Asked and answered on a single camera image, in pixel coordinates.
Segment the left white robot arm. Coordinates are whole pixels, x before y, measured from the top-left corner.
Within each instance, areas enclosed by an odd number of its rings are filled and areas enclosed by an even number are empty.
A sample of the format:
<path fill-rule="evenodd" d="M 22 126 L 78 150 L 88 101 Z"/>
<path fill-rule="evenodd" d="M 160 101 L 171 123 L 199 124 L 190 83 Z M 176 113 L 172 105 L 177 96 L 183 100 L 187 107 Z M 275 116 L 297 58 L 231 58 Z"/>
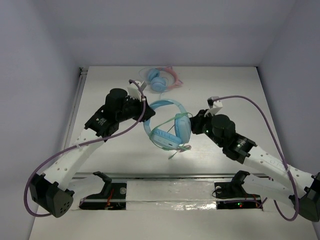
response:
<path fill-rule="evenodd" d="M 32 172 L 23 193 L 24 207 L 31 216 L 63 216 L 74 202 L 75 191 L 70 183 L 89 156 L 106 141 L 126 134 L 155 115 L 142 87 L 135 81 L 132 85 L 127 90 L 111 89 L 104 105 L 85 123 L 75 143 Z"/>

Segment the light blue headphones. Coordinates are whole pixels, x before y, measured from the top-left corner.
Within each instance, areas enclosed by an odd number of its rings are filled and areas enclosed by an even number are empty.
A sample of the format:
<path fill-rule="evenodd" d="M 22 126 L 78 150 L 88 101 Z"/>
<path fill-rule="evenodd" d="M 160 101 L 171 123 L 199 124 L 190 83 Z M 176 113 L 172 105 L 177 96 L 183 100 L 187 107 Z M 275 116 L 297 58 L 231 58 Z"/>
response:
<path fill-rule="evenodd" d="M 161 99 L 150 104 L 153 110 L 160 107 L 175 105 L 179 112 L 174 117 L 166 120 L 158 126 L 151 128 L 150 121 L 143 123 L 143 128 L 149 140 L 164 151 L 189 151 L 192 147 L 189 145 L 191 138 L 191 115 L 185 107 L 173 99 Z"/>

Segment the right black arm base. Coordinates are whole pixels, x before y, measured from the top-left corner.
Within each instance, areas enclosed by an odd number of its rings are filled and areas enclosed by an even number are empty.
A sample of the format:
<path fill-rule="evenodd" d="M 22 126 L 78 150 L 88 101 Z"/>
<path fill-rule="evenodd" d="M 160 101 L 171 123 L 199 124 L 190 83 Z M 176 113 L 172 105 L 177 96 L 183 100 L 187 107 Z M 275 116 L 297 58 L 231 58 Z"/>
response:
<path fill-rule="evenodd" d="M 263 210 L 264 200 L 257 194 L 249 194 L 243 188 L 244 180 L 250 173 L 240 170 L 228 182 L 214 184 L 212 197 L 217 200 L 218 210 L 259 209 Z"/>

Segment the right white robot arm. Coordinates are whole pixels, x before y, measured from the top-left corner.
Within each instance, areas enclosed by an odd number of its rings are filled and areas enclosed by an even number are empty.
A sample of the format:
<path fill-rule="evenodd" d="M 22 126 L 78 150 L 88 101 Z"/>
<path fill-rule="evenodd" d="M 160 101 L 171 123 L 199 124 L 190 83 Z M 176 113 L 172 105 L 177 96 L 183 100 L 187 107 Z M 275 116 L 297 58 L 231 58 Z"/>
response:
<path fill-rule="evenodd" d="M 258 170 L 270 180 L 257 179 L 249 172 L 239 171 L 232 181 L 222 188 L 222 196 L 228 193 L 241 197 L 256 193 L 282 202 L 311 222 L 320 220 L 320 175 L 304 172 L 284 160 L 272 156 L 253 140 L 236 132 L 235 123 L 223 114 L 211 114 L 200 110 L 191 117 L 193 134 L 205 134 L 230 160 Z"/>

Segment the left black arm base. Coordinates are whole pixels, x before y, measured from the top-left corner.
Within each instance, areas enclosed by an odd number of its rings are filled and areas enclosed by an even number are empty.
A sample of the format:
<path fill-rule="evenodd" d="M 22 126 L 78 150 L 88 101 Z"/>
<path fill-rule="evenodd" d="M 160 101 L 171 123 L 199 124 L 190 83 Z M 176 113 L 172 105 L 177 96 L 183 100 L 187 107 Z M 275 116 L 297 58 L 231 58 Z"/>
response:
<path fill-rule="evenodd" d="M 96 171 L 93 173 L 98 183 L 103 183 L 98 192 L 87 194 L 79 201 L 81 210 L 126 210 L 127 183 L 113 182 L 106 174 Z"/>

